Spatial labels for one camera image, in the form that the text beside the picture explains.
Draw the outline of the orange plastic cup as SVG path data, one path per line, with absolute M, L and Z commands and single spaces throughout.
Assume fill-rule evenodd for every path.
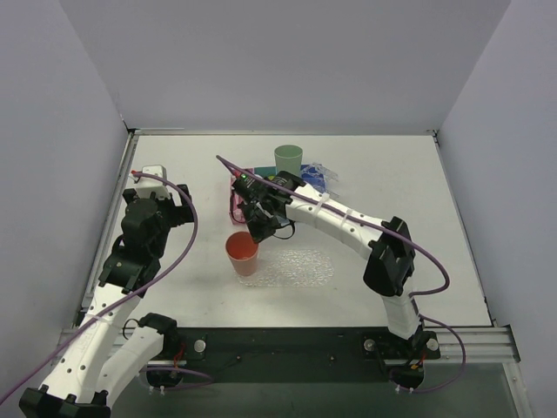
M 248 277 L 256 272 L 258 244 L 248 232 L 233 233 L 225 242 L 225 251 L 238 275 Z

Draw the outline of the green plastic cup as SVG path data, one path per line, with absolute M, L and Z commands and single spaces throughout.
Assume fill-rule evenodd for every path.
M 303 150 L 297 145 L 280 145 L 274 150 L 276 173 L 289 172 L 300 176 Z

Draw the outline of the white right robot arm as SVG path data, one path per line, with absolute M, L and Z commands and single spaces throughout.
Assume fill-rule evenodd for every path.
M 438 350 L 433 334 L 423 330 L 410 296 L 412 287 L 406 283 L 413 275 L 415 250 L 407 243 L 405 221 L 355 212 L 289 172 L 273 179 L 243 172 L 235 172 L 234 177 L 232 190 L 241 198 L 239 208 L 254 242 L 300 223 L 348 246 L 366 261 L 363 281 L 383 300 L 387 329 L 409 345 L 409 357 L 424 360 Z

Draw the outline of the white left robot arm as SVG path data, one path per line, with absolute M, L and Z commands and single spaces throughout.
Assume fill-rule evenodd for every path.
M 122 233 L 105 261 L 93 299 L 77 331 L 63 344 L 59 362 L 39 388 L 26 388 L 19 408 L 27 417 L 108 417 L 117 398 L 147 363 L 184 348 L 177 322 L 148 313 L 118 350 L 113 344 L 132 311 L 155 283 L 172 228 L 196 225 L 186 185 L 140 179 L 123 193 Z

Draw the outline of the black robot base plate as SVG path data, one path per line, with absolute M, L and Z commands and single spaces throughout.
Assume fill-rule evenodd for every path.
M 375 383 L 420 385 L 425 361 L 438 360 L 437 335 L 410 340 L 384 327 L 181 327 L 175 352 L 146 373 L 155 388 L 215 383 Z

